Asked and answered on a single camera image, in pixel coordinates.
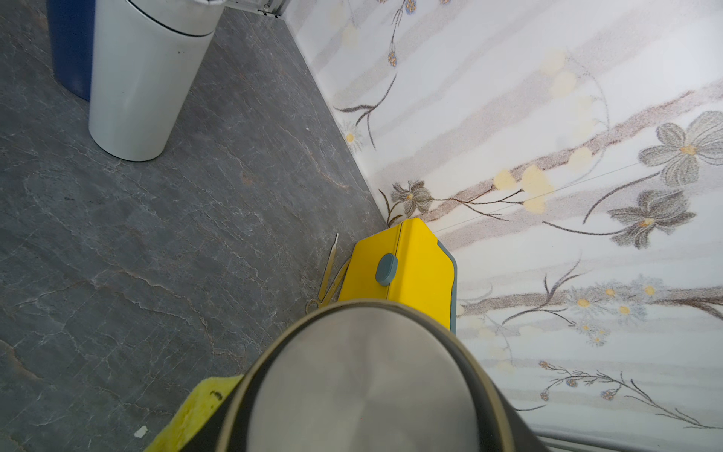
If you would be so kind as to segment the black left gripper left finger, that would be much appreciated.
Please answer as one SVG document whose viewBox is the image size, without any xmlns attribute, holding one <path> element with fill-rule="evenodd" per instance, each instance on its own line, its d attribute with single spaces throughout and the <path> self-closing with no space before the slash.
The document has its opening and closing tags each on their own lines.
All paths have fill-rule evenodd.
<svg viewBox="0 0 723 452">
<path fill-rule="evenodd" d="M 199 399 L 191 411 L 191 427 L 194 433 L 181 448 L 182 452 L 216 450 L 218 437 L 235 393 L 235 389 L 226 395 L 219 391 L 210 391 Z"/>
</svg>

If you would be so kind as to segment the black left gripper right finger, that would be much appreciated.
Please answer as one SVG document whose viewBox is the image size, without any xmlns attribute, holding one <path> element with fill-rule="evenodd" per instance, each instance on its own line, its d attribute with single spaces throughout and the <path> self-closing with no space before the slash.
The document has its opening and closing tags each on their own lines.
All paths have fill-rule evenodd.
<svg viewBox="0 0 723 452">
<path fill-rule="evenodd" d="M 504 397 L 501 397 L 501 401 L 510 424 L 515 450 L 517 452 L 549 452 L 546 445 L 529 429 L 509 402 Z"/>
</svg>

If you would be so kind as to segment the yellow grey cleaning cloth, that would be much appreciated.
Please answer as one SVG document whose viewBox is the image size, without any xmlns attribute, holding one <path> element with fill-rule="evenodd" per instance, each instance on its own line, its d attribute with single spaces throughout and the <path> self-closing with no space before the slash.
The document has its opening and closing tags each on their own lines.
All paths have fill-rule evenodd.
<svg viewBox="0 0 723 452">
<path fill-rule="evenodd" d="M 242 378 L 243 375 L 211 377 L 199 382 L 145 452 L 181 451 L 188 446 Z"/>
</svg>

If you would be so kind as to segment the gold thermos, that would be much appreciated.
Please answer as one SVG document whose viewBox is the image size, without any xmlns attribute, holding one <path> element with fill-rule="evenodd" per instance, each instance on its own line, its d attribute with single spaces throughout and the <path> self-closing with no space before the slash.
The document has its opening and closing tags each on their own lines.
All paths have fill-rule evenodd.
<svg viewBox="0 0 723 452">
<path fill-rule="evenodd" d="M 241 380 L 219 451 L 511 451 L 502 397 L 459 340 L 388 301 L 299 320 Z"/>
</svg>

